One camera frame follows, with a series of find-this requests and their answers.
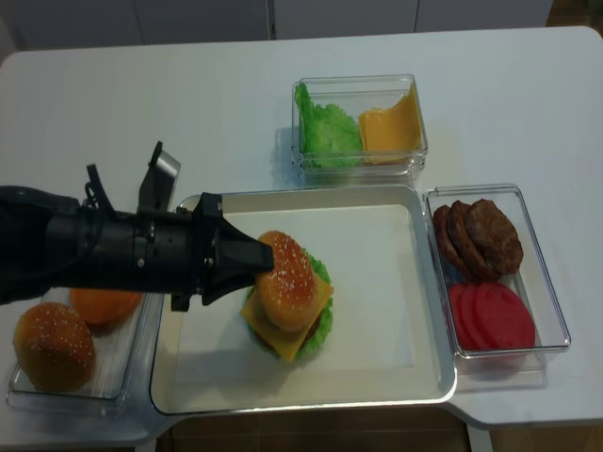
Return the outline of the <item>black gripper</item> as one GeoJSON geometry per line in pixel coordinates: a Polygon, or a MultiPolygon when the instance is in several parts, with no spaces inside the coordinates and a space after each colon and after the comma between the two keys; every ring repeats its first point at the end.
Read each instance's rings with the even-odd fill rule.
{"type": "Polygon", "coordinates": [[[223,218],[218,194],[202,194],[191,211],[140,208],[133,240],[131,288],[171,294],[176,297],[174,309],[180,312],[188,310],[194,295],[208,306],[253,286],[253,273],[271,272],[274,267],[270,245],[223,218]]]}

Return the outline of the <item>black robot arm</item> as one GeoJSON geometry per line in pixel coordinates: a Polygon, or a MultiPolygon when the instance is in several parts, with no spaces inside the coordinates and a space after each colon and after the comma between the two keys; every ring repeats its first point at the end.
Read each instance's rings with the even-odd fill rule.
{"type": "Polygon", "coordinates": [[[222,214],[204,193],[194,210],[125,213],[33,188],[1,189],[1,301],[34,299],[54,287],[171,296],[186,312],[253,285],[273,269],[270,246],[222,214]]]}

